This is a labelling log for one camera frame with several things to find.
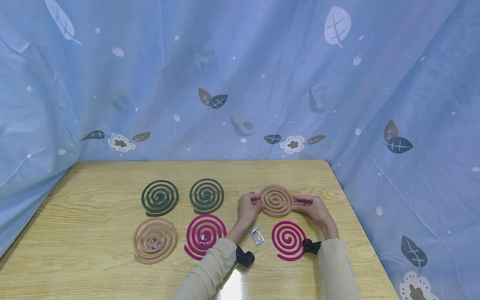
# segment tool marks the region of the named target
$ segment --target magenta mosquito coil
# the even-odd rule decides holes
[[[288,262],[300,259],[305,254],[302,241],[306,238],[300,226],[290,221],[278,222],[272,229],[273,245],[280,251],[277,256]]]
[[[197,261],[207,254],[207,250],[215,245],[217,239],[227,235],[222,220],[214,215],[200,215],[193,219],[187,228],[187,244],[185,252]]]

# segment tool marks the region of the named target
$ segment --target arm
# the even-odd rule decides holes
[[[246,194],[239,199],[237,223],[190,271],[172,300],[209,300],[215,294],[237,259],[236,244],[263,207],[259,198],[259,194]]]
[[[347,246],[339,239],[335,221],[318,196],[293,197],[293,209],[308,214],[322,229],[325,241],[318,251],[318,265],[325,281],[326,300],[358,300],[357,286]]]
[[[326,300],[358,300],[357,286],[353,277],[347,246],[338,238],[333,219],[324,228],[325,241],[318,251],[318,265],[325,282]]]

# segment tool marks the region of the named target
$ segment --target person's left hand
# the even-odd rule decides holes
[[[260,202],[260,194],[245,194],[239,199],[237,223],[249,227],[255,221],[264,204]]]

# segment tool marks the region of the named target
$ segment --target black wrist strap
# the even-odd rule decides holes
[[[304,239],[302,241],[302,246],[305,252],[313,253],[317,255],[318,251],[320,250],[320,247],[322,246],[322,242],[318,241],[314,243],[312,242],[311,239]]]
[[[246,268],[251,266],[255,261],[255,255],[253,255],[253,253],[250,251],[246,253],[243,252],[243,250],[240,248],[239,245],[237,245],[236,255],[237,255],[237,263],[239,263],[240,265]]]

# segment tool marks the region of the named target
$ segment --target hand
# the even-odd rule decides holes
[[[225,238],[238,244],[245,231],[255,221],[264,204],[260,202],[260,194],[245,194],[239,199],[237,223]]]
[[[319,196],[292,195],[293,210],[306,213],[312,221],[324,232],[325,239],[338,239],[338,229],[335,221],[328,212],[325,203]]]
[[[245,194],[239,199],[237,223],[249,227],[265,205],[260,202],[260,194]]]

